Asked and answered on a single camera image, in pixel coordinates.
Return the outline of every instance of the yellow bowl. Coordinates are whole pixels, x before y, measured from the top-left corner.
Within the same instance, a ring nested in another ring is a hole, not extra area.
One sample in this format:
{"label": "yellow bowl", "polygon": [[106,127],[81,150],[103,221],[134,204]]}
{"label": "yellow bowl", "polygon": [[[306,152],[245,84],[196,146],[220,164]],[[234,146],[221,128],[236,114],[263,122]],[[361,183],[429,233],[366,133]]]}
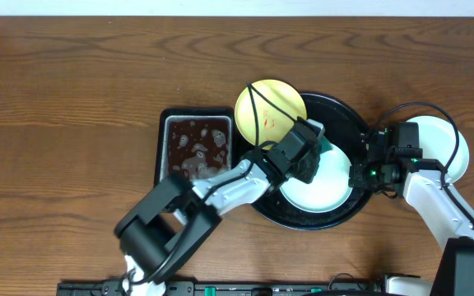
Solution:
{"label": "yellow bowl", "polygon": [[[256,81],[252,86],[291,117],[295,119],[298,117],[307,118],[303,99],[292,86],[277,80]],[[294,123],[253,90],[252,92],[258,113],[259,145],[265,141],[279,142]],[[235,123],[244,139],[255,145],[255,118],[248,88],[240,93],[237,103],[235,103]]]}

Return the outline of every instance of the brown food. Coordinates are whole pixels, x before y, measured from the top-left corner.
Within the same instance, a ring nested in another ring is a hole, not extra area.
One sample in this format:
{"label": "brown food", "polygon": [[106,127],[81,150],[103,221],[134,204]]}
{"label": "brown food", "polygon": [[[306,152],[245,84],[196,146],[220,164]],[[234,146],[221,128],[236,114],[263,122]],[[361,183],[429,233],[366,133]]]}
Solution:
{"label": "brown food", "polygon": [[230,122],[224,118],[169,120],[164,176],[210,178],[230,169]]}

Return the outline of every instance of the white wall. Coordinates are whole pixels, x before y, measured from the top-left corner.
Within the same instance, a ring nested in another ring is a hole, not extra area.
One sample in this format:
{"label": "white wall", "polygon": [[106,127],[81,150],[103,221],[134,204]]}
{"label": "white wall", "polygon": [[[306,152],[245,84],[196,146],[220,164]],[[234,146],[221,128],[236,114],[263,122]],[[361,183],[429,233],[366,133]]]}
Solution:
{"label": "white wall", "polygon": [[474,16],[474,0],[0,0],[0,16]]}

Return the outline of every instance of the wooden table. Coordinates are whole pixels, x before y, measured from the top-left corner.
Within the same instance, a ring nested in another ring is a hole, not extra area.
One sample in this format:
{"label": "wooden table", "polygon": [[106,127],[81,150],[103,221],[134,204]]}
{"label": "wooden table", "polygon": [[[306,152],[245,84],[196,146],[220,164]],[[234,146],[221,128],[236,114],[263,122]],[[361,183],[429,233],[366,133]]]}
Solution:
{"label": "wooden table", "polygon": [[[457,188],[474,208],[474,19],[0,17],[0,295],[122,274],[112,231],[151,189],[160,112],[232,106],[263,78],[334,95],[369,124],[400,103],[439,104],[467,139]],[[420,113],[436,114],[395,118]],[[375,196],[315,232],[242,206],[179,273],[433,279],[440,256],[406,202]]]}

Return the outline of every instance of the teal object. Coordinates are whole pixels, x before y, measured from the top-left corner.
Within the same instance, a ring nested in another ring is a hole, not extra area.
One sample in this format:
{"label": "teal object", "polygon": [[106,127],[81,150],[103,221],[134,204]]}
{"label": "teal object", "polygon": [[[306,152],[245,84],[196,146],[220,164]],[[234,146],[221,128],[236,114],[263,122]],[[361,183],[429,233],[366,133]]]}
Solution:
{"label": "teal object", "polygon": [[204,288],[204,296],[215,296],[215,287]]}
{"label": "teal object", "polygon": [[321,144],[321,154],[332,150],[332,143],[325,136],[321,137],[319,144]]}

